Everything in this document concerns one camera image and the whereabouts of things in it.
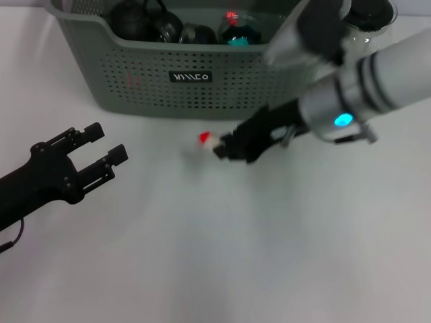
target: black cable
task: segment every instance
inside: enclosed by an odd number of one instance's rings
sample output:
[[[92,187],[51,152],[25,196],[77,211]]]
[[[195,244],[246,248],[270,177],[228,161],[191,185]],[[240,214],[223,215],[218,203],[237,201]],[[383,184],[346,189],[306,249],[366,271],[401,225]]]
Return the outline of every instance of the black cable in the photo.
[[[24,219],[21,219],[20,223],[21,223],[21,227],[20,227],[20,232],[18,233],[18,236],[14,241],[9,241],[9,242],[6,242],[5,244],[2,244],[0,246],[0,254],[4,253],[4,251],[9,250],[13,246],[15,246],[18,243],[18,241],[21,239],[22,233],[24,232]]]

